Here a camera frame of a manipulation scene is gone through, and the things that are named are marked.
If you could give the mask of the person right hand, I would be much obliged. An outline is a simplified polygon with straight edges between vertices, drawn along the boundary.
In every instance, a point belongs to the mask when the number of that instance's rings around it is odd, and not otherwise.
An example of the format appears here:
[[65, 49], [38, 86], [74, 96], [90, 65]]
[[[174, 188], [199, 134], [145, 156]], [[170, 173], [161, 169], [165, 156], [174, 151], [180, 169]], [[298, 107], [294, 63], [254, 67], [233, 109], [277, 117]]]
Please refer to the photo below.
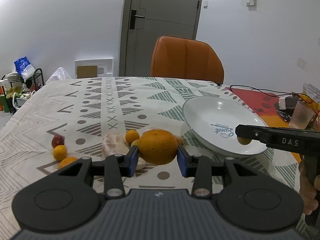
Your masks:
[[300, 191], [299, 194], [303, 199], [305, 215], [311, 215], [318, 207], [318, 201], [316, 200], [317, 192], [319, 191], [319, 176], [317, 176], [313, 183], [310, 183], [307, 176], [307, 170], [302, 160], [299, 163], [300, 172]]

